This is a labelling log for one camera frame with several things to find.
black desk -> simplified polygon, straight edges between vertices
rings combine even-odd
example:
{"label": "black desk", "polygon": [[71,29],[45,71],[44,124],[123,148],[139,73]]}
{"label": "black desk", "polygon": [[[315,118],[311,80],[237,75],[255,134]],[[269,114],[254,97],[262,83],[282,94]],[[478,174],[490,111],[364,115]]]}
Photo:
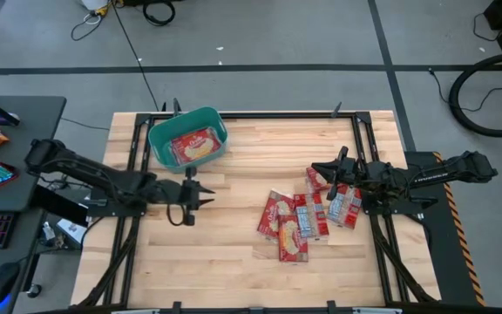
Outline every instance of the black desk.
{"label": "black desk", "polygon": [[[41,208],[29,208],[37,178],[25,173],[24,157],[29,152],[33,139],[52,139],[63,113],[66,99],[63,97],[4,97],[0,106],[21,119],[20,126],[2,126],[10,141],[0,146],[0,162],[17,167],[19,176],[0,188],[0,211],[21,211],[7,249],[0,249],[0,265],[15,262],[29,256],[36,248],[40,225],[44,219]],[[0,313],[11,313],[17,295],[23,288],[28,262],[22,262],[21,272],[8,299],[0,304]]]}

orange and black striped edge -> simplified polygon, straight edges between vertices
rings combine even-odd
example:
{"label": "orange and black striped edge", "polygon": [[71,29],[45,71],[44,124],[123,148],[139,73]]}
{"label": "orange and black striped edge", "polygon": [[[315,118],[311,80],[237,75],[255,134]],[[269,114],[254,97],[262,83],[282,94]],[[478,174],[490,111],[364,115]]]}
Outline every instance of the orange and black striped edge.
{"label": "orange and black striped edge", "polygon": [[[439,153],[433,153],[435,158],[437,158],[438,162],[442,162],[443,158]],[[462,227],[462,222],[460,222],[460,217],[458,216],[457,205],[454,202],[454,198],[452,197],[452,189],[449,183],[444,184],[444,191],[446,192],[446,198],[449,202],[449,208],[451,209],[452,219],[454,220],[454,224],[457,227],[458,240],[460,241],[460,247],[462,247],[462,254],[464,255],[464,259],[466,261],[466,266],[468,267],[468,274],[471,279],[471,286],[474,288],[474,292],[476,293],[476,300],[479,304],[485,306],[484,295],[481,291],[481,286],[479,285],[478,276],[476,275],[476,270],[474,269],[474,264],[471,259],[470,250],[468,249],[468,242],[466,241],[466,236],[464,233],[464,228]]]}

red snack package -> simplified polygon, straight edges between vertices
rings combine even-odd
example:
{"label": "red snack package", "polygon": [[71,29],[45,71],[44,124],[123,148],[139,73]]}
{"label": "red snack package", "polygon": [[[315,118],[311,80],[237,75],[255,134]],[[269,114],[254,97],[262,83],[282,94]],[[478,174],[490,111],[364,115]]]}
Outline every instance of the red snack package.
{"label": "red snack package", "polygon": [[342,185],[330,202],[328,218],[338,226],[353,229],[362,206],[362,194],[358,188]]}
{"label": "red snack package", "polygon": [[300,226],[300,234],[304,238],[329,235],[327,217],[324,214],[321,195],[294,195],[295,213]]}
{"label": "red snack package", "polygon": [[216,131],[209,126],[173,139],[172,153],[178,164],[184,165],[214,153],[220,146]]}
{"label": "red snack package", "polygon": [[278,241],[278,215],[289,215],[293,212],[294,200],[274,190],[270,191],[257,231],[269,240]]}
{"label": "red snack package", "polygon": [[307,262],[307,239],[300,236],[297,215],[279,215],[278,248],[281,262]]}
{"label": "red snack package", "polygon": [[330,188],[330,183],[324,180],[312,167],[305,168],[305,173],[307,175],[305,181],[310,193],[317,193]]}

computer mouse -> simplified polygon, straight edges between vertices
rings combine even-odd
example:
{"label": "computer mouse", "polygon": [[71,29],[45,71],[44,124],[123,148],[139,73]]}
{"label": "computer mouse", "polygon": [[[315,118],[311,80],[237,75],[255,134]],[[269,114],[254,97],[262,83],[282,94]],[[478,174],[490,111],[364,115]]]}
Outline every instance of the computer mouse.
{"label": "computer mouse", "polygon": [[18,263],[4,263],[0,266],[0,303],[13,289],[20,269]]}

black coiled hose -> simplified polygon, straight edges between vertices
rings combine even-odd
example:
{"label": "black coiled hose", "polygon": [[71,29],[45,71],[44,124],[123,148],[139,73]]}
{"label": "black coiled hose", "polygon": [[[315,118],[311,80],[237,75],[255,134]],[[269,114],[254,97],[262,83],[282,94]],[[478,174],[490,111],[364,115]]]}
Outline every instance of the black coiled hose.
{"label": "black coiled hose", "polygon": [[[153,4],[153,3],[162,3],[162,4],[165,4],[168,8],[170,8],[170,11],[171,11],[170,17],[167,20],[159,20],[158,18],[154,17],[153,15],[146,13],[146,10],[148,9],[148,5]],[[170,22],[172,22],[173,19],[175,18],[175,8],[173,7],[173,4],[171,2],[166,1],[166,0],[146,1],[143,4],[143,15],[145,16],[146,21],[154,26],[166,26],[166,25],[170,24]]]}
{"label": "black coiled hose", "polygon": [[449,94],[449,107],[452,111],[452,115],[454,118],[460,123],[463,127],[471,130],[475,133],[482,134],[485,136],[491,137],[500,137],[502,138],[502,130],[490,129],[487,127],[479,126],[471,121],[464,111],[461,109],[460,104],[458,103],[458,95],[460,94],[460,89],[465,81],[472,76],[475,72],[481,71],[490,65],[495,65],[502,62],[502,55],[487,58],[476,63],[471,69],[464,71],[454,84],[451,87],[451,92]]}

